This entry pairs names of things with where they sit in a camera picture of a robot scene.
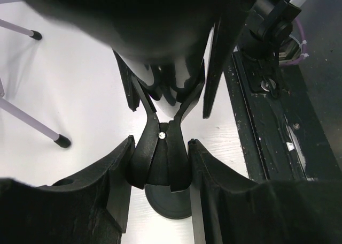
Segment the black microphone stand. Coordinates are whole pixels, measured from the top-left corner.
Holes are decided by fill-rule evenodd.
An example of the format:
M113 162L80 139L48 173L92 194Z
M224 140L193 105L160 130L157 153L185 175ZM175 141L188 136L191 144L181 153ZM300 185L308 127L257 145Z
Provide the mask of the black microphone stand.
M197 104L205 83L205 68L200 66L192 90L167 123L159 121L152 97L142 81L134 75L118 53L115 53L130 109L142 104L147 122L127 166L127 180L145 190L150 206L170 219L191 216L191 161L181 130L181 122Z

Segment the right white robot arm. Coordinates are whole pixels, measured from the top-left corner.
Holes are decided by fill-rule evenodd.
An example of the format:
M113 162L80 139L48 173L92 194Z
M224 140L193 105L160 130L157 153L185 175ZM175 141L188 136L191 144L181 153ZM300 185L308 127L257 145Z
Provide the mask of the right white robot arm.
M239 40L240 51L251 60L264 60L279 53L305 1L257 0Z

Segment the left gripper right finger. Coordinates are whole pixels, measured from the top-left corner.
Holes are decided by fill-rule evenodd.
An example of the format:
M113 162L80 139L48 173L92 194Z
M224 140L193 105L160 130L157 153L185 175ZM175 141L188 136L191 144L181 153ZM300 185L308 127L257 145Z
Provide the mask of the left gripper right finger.
M341 243L340 181L256 183L188 143L195 243Z

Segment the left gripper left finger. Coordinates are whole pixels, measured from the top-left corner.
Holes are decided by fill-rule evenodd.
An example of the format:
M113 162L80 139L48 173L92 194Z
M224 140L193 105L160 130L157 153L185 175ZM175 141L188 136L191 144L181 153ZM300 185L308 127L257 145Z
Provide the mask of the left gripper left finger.
M120 243L131 186L132 136L83 170L51 186L1 179L1 243Z

